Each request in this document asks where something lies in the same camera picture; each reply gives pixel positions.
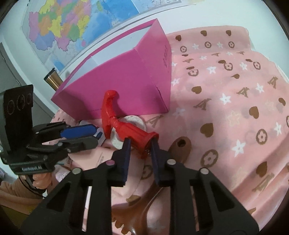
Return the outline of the left hand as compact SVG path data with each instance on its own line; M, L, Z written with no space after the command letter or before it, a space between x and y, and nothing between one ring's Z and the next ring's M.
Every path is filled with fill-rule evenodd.
M37 189L47 189L52 182L52 173L34 174L32 185Z

